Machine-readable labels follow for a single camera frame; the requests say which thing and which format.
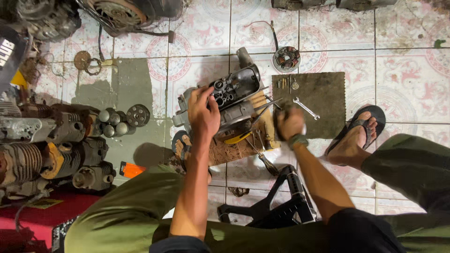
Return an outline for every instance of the man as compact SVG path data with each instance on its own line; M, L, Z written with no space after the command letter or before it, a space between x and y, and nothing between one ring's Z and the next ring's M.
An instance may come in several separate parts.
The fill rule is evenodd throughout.
M374 216L356 210L308 151L299 135L302 111L293 109L279 116L279 131L292 144L323 221L276 230L207 222L208 149L220 121L211 92L197 89L189 100L193 139L190 154L184 155L185 178L160 165L129 180L75 221L66 252L450 252L450 149L396 135L370 154L364 148L379 132L370 111L356 117L359 123L330 148L328 160L396 189L427 214ZM178 142L178 156L182 146ZM162 220L174 206L172 220Z

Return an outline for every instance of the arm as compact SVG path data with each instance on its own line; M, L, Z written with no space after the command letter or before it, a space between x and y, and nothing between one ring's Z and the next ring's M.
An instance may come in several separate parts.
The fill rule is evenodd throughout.
M278 128L285 140L301 133L303 126L303 112L300 109L291 109L287 118L285 118L284 113L278 116ZM326 223L333 214L340 210L355 207L344 187L309 152L304 144L295 143L293 148L306 187Z
M212 93L214 88L192 91L188 117L194 137L189 162L186 164L184 186L176 202L170 227L171 235L188 235L204 240L208 218L208 161L209 145L219 130L219 107Z

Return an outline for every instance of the tiled floor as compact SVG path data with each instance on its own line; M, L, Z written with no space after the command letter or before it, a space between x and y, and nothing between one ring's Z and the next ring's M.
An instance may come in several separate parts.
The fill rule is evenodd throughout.
M272 9L269 1L192 0L179 20L160 20L149 28L174 30L176 39L172 44L165 37L128 34L112 38L103 32L103 54L113 61L95 77L73 67L73 57L80 50L98 57L98 24L85 13L81 17L82 27L72 37L43 46L50 63L40 66L42 75L35 90L40 101L45 99L50 104L84 101L99 108L126 110L132 102L152 103L148 105L152 108L148 128L138 129L136 136L108 140L113 151L107 160L115 163L126 160L149 164L134 153L145 148L144 144L170 148L177 130L170 119L179 109L177 97L188 87L207 84L235 71L238 65L233 54L239 47L245 46L253 54L265 85L271 82L271 75L280 74L271 61L275 45L269 26L251 24L261 20L274 21L280 45L300 49L299 73L346 73L347 118L367 103L385 110L388 123L370 151L396 133L418 135L450 146L450 48L433 48L438 39L447 40L442 47L450 46L450 18L448 12L436 11L430 4L398 0L394 6L354 13L334 5L286 11ZM136 66L144 74L141 71L133 76L127 65ZM96 95L96 89L103 86L106 94ZM95 97L84 99L83 90ZM130 94L128 100L124 94ZM125 149L127 142L133 145ZM329 143L311 140L310 150L319 157ZM161 153L164 158L170 155L167 151ZM266 156L279 165L296 164L285 146ZM324 165L342 182L357 208L376 214L423 211L400 193L355 169ZM210 220L217 219L215 208L221 203L251 205L262 199L275 181L256 157L211 170ZM124 180L118 176L115 183ZM227 186L247 187L250 193L237 198ZM281 192L276 202L286 198L288 193ZM249 222L243 217L232 220L236 224Z

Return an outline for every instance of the wristwatch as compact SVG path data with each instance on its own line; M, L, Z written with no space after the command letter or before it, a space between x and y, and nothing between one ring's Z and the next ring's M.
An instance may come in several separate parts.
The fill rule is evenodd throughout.
M306 137L302 134L296 134L294 136L292 136L289 139L289 148L291 148L292 150L294 150L294 143L302 143L304 144L306 147L308 146L309 142L306 139Z

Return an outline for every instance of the hand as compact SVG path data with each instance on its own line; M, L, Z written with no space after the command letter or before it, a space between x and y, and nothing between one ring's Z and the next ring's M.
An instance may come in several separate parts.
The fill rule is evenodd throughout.
M303 112L301 109L291 108L288 117L284 112L278 115L278 130L285 140L289 140L296 134L303 132L305 120L303 119Z
M188 118L196 138L205 137L211 140L219 130L221 114L216 99L210 95L213 90L214 87L204 86L191 92L188 101ZM206 108L208 97L209 110Z

